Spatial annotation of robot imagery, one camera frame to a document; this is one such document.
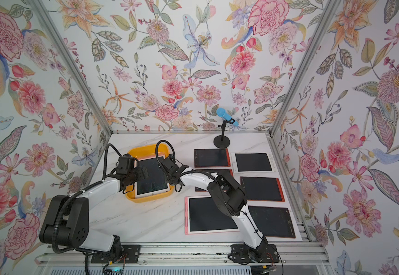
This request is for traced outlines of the red writing tablet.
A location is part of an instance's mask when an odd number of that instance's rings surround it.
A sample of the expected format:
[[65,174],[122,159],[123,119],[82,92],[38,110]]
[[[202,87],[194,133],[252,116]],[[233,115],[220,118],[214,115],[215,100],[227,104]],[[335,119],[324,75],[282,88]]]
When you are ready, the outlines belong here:
[[248,206],[249,212],[260,231],[267,237],[296,238],[288,208]]
[[230,167],[229,152],[223,148],[195,149],[194,166],[197,168]]
[[[204,172],[207,172],[207,173],[225,174],[225,175],[229,174],[229,175],[233,176],[233,170],[231,168],[227,168],[227,169],[200,169],[200,171],[204,171]],[[196,187],[195,191],[196,192],[200,192],[200,191],[206,192],[207,189],[202,189],[202,188]]]
[[240,184],[249,201],[285,201],[279,178],[242,176]]

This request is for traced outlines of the white writing tablet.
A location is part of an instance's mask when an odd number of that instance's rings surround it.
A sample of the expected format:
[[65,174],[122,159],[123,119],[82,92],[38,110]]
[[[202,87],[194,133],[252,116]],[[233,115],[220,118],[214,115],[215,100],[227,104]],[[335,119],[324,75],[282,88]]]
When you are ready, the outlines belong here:
[[235,153],[232,154],[233,162],[236,170],[240,173],[275,172],[275,165],[271,161],[270,155],[267,153]]

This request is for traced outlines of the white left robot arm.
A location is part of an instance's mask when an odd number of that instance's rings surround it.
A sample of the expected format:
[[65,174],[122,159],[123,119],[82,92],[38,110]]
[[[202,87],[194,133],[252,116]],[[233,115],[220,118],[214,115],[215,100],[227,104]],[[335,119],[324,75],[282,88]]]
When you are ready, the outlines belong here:
[[116,193],[149,177],[147,168],[131,155],[121,155],[118,165],[102,180],[73,193],[55,196],[40,230],[39,240],[50,244],[55,253],[68,251],[105,253],[111,258],[124,254],[120,237],[109,235],[89,225],[89,212]]

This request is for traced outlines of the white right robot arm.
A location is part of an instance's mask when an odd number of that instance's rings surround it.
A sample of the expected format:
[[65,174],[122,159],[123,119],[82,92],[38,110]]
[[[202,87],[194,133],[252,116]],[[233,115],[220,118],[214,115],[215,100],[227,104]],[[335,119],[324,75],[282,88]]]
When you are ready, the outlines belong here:
[[232,245],[229,260],[235,264],[271,264],[281,262],[275,245],[269,244],[266,236],[255,224],[247,198],[240,184],[229,173],[209,173],[187,165],[177,165],[175,158],[158,161],[172,186],[193,186],[207,190],[222,214],[231,217],[243,236],[242,245]]

